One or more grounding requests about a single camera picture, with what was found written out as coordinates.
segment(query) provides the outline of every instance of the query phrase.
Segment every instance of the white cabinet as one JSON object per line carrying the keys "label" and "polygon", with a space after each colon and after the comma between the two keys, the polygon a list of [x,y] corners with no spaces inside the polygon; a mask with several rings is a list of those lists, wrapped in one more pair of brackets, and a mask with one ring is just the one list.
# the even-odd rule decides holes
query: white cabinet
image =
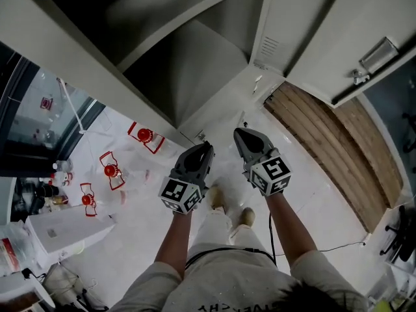
{"label": "white cabinet", "polygon": [[[0,0],[0,41],[189,146],[177,129],[249,66],[262,6],[263,0]],[[252,94],[262,74],[249,72],[242,92]],[[281,80],[274,78],[267,83]]]}
{"label": "white cabinet", "polygon": [[[0,41],[187,147],[181,133],[193,140],[284,80],[333,106],[356,96],[414,56],[414,10],[416,0],[0,0]],[[385,36],[399,56],[354,85]]]}
{"label": "white cabinet", "polygon": [[[335,0],[287,80],[333,105],[372,83],[354,85],[354,69],[387,37],[401,55],[416,35],[416,0]],[[371,75],[377,81],[378,71]]]}
{"label": "white cabinet", "polygon": [[[269,0],[254,63],[334,107],[378,82],[416,54],[416,0]],[[387,37],[398,56],[368,72],[360,60]]]}

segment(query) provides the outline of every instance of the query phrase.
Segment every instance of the shelf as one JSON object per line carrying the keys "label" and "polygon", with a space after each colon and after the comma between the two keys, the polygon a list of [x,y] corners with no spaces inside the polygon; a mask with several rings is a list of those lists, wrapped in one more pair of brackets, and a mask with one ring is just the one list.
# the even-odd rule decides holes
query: shelf
{"label": "shelf", "polygon": [[124,75],[178,127],[247,65],[237,46],[194,19]]}
{"label": "shelf", "polygon": [[172,31],[223,0],[116,0],[105,12],[105,54],[124,72]]}

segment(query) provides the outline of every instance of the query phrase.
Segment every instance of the black and white marker cube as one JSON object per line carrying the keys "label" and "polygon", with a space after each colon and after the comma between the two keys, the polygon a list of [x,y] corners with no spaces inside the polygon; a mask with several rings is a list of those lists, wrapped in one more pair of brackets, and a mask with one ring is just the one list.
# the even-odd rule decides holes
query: black and white marker cube
{"label": "black and white marker cube", "polygon": [[262,194],[269,196],[286,188],[291,174],[286,158],[279,155],[253,165],[250,170],[250,181]]}
{"label": "black and white marker cube", "polygon": [[163,179],[159,197],[167,208],[181,214],[189,213],[202,199],[198,185],[169,177]]}

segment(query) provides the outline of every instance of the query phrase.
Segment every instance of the t-shirt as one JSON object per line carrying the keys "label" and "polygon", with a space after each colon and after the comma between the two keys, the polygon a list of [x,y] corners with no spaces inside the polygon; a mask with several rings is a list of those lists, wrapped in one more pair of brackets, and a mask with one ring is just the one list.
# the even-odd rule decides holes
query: t-shirt
{"label": "t-shirt", "polygon": [[[191,248],[189,255],[219,247],[230,246],[200,244]],[[267,256],[242,250],[206,254],[187,269],[183,280],[170,265],[156,262],[110,311],[269,311],[283,295],[282,290],[297,281],[328,293],[350,311],[367,310],[364,297],[321,252],[302,255],[292,265],[291,275],[280,272]]]}

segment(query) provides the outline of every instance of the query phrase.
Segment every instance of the red label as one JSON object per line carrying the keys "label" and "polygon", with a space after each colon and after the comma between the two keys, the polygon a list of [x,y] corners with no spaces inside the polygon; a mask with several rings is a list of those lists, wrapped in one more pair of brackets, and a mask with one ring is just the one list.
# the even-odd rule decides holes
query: red label
{"label": "red label", "polygon": [[16,254],[14,254],[14,250],[13,250],[13,247],[12,247],[9,239],[4,238],[1,241],[3,241],[3,244],[5,246],[7,255],[10,258],[10,262],[12,263],[11,268],[12,268],[13,272],[18,272],[20,270],[19,261],[18,261],[18,258],[16,257]]}
{"label": "red label", "polygon": [[41,109],[46,109],[46,110],[51,110],[52,101],[53,101],[53,98],[49,99],[49,98],[43,97],[41,102],[40,102],[40,108]]}

